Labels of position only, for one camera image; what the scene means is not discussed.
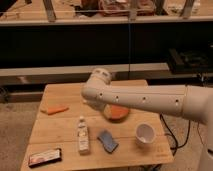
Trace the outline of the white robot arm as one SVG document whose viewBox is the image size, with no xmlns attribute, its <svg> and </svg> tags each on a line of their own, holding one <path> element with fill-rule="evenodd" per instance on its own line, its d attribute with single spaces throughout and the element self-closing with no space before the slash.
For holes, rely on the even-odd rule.
<svg viewBox="0 0 213 171">
<path fill-rule="evenodd" d="M 206 126 L 197 171 L 213 171 L 213 88 L 191 85 L 113 86 L 103 68 L 92 71 L 81 95 L 91 106 L 114 104 L 181 117 Z"/>
</svg>

